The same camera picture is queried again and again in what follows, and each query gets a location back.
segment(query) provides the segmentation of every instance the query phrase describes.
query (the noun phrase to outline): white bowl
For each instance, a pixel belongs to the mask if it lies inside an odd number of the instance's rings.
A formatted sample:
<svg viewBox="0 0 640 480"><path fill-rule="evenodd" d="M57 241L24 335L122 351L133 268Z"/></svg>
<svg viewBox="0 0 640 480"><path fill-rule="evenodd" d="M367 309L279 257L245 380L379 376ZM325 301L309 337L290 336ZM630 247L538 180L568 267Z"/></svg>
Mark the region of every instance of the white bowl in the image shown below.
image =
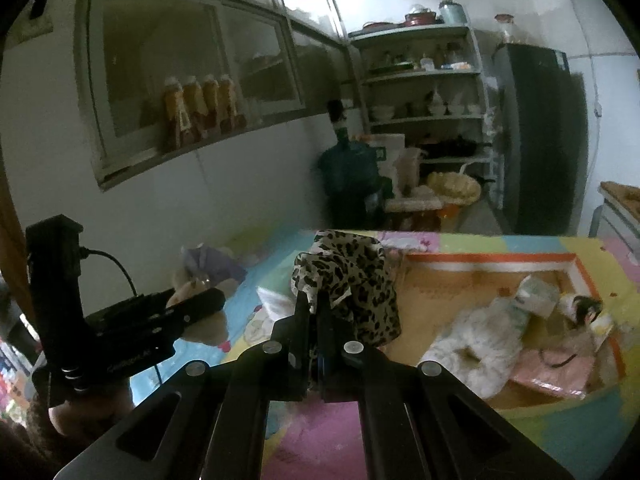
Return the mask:
<svg viewBox="0 0 640 480"><path fill-rule="evenodd" d="M449 105L451 115L462 115L465 113L465 105Z"/></svg>
<svg viewBox="0 0 640 480"><path fill-rule="evenodd" d="M391 105L378 105L371 107L371 116L377 123L386 123L394 118L396 107Z"/></svg>
<svg viewBox="0 0 640 480"><path fill-rule="evenodd" d="M447 111L447 105L431 105L429 106L429 111L433 115L444 115Z"/></svg>
<svg viewBox="0 0 640 480"><path fill-rule="evenodd" d="M472 115L479 115L482 110L480 105L467 105L466 109L469 110L469 113Z"/></svg>

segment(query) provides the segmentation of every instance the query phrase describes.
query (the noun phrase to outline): pink pouch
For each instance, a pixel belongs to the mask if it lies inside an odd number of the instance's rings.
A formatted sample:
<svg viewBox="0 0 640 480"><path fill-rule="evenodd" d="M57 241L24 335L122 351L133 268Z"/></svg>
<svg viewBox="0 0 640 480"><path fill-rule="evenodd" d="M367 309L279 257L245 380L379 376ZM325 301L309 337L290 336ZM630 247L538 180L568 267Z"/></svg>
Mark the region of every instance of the pink pouch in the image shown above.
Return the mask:
<svg viewBox="0 0 640 480"><path fill-rule="evenodd" d="M595 357L580 357L566 350L520 352L510 380L544 394L582 399Z"/></svg>

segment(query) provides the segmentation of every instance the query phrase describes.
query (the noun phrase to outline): refrigerator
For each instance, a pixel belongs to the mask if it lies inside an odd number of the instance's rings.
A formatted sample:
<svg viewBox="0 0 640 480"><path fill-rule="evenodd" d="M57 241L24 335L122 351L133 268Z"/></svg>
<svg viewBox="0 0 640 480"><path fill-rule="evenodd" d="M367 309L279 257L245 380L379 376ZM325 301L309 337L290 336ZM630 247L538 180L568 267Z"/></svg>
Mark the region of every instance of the refrigerator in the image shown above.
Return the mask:
<svg viewBox="0 0 640 480"><path fill-rule="evenodd" d="M572 234L586 175L582 79L571 75L564 52L532 45L500 46L494 67L504 217L514 234Z"/></svg>

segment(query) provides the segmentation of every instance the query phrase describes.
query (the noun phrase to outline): leopard print fabric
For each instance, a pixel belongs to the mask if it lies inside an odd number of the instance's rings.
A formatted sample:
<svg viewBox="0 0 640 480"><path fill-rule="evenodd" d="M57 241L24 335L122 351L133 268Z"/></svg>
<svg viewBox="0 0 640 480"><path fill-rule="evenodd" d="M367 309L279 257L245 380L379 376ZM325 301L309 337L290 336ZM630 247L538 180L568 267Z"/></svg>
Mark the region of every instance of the leopard print fabric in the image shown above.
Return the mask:
<svg viewBox="0 0 640 480"><path fill-rule="evenodd" d="M318 231L309 251L296 257L291 290L306 294L311 312L318 292L327 291L334 315L351 322L363 343L385 345L401 333L396 288L375 238Z"/></svg>

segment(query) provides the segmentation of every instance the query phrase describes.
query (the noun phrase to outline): silver rivet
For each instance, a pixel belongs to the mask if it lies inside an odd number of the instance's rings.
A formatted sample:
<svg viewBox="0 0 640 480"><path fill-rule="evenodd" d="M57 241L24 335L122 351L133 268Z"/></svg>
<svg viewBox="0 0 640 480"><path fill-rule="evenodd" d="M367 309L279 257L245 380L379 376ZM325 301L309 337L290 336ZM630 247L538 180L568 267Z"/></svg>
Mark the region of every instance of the silver rivet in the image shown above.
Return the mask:
<svg viewBox="0 0 640 480"><path fill-rule="evenodd" d="M207 371L207 365L202 361L195 361L193 363L189 363L184 370L187 372L188 376L197 377Z"/></svg>
<svg viewBox="0 0 640 480"><path fill-rule="evenodd" d="M422 373L429 377L437 377L442 372L442 366L436 361L425 361L420 365Z"/></svg>
<svg viewBox="0 0 640 480"><path fill-rule="evenodd" d="M347 341L343 348L347 354L359 354L364 350L364 345L360 341Z"/></svg>
<svg viewBox="0 0 640 480"><path fill-rule="evenodd" d="M265 354L277 354L282 350L282 345L278 341L267 341L262 345Z"/></svg>

